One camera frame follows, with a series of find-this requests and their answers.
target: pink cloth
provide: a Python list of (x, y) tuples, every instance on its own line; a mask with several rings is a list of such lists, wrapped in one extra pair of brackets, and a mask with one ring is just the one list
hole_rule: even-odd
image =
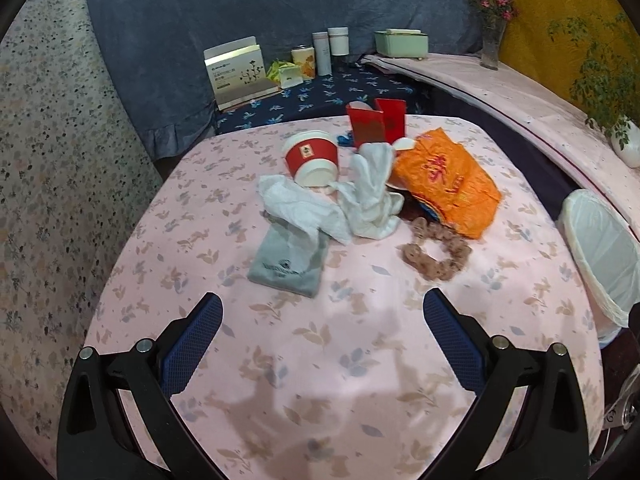
[(470, 56), (367, 56), (365, 62), (443, 88), (507, 124), (609, 202), (640, 239), (640, 168), (628, 168), (605, 136), (584, 124), (586, 115), (551, 90), (504, 64), (497, 71), (482, 68)]
[[(439, 286), (490, 335), (571, 353), (593, 445), (602, 422), (600, 351), (585, 291), (562, 238), (521, 173), (466, 121), (408, 116), (410, 136), (442, 127), (495, 180), (503, 200), (468, 266), (426, 282), (399, 256), (402, 224), (383, 240), (332, 242), (316, 298), (248, 282), (267, 232), (261, 174), (285, 173), (294, 132), (346, 133), (346, 117), (276, 124), (205, 140), (178, 165), (124, 247), (86, 343), (123, 351), (156, 338), (207, 291), (222, 328), (182, 394), (188, 428), (232, 479), (415, 479), (449, 440), (474, 395), (456, 381), (422, 316)], [(340, 149), (341, 179), (352, 150)], [(426, 249), (441, 256), (434, 242)], [(518, 391), (485, 458), (496, 460), (520, 409)], [(146, 455), (161, 463), (132, 409)]]

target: blue gripper pad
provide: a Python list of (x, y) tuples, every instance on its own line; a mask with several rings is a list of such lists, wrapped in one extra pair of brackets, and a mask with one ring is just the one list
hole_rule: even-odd
[(486, 383), (484, 357), (460, 325), (457, 311), (439, 288), (432, 288), (424, 295), (422, 310), (460, 385), (479, 395)]
[(187, 387), (222, 325), (222, 300), (208, 292), (183, 321), (187, 327), (161, 363), (160, 388), (168, 398)]

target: screw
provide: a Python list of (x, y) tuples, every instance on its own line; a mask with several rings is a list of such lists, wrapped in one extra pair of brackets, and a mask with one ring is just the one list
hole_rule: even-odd
[(94, 349), (91, 348), (90, 346), (85, 346), (78, 354), (78, 357), (81, 359), (88, 359), (93, 354), (94, 354)]
[(141, 339), (136, 343), (136, 350), (140, 353), (149, 352), (154, 342), (151, 339)]
[(626, 426), (627, 424), (629, 424), (629, 422), (631, 422), (631, 418), (633, 417), (633, 414), (634, 414), (634, 407), (631, 405), (631, 402), (629, 402), (629, 399), (627, 399), (625, 403), (625, 407), (622, 411), (623, 426)]
[(554, 343), (552, 348), (556, 355), (566, 355), (566, 346), (564, 346), (562, 343)]
[(509, 347), (509, 340), (503, 335), (495, 336), (492, 341), (498, 350), (505, 350)]

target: white trash bin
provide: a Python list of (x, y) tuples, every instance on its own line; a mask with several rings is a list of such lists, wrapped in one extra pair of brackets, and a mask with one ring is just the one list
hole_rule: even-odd
[(600, 348), (629, 325), (640, 301), (640, 244), (624, 219), (586, 189), (562, 204), (558, 228), (584, 282)]

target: gray fabric bag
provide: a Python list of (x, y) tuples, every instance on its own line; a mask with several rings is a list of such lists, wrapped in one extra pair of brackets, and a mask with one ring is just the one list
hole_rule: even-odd
[(308, 298), (320, 287), (329, 235), (320, 231), (318, 247), (309, 251), (307, 234), (288, 222), (270, 217), (267, 231), (249, 269), (249, 281), (287, 290)]

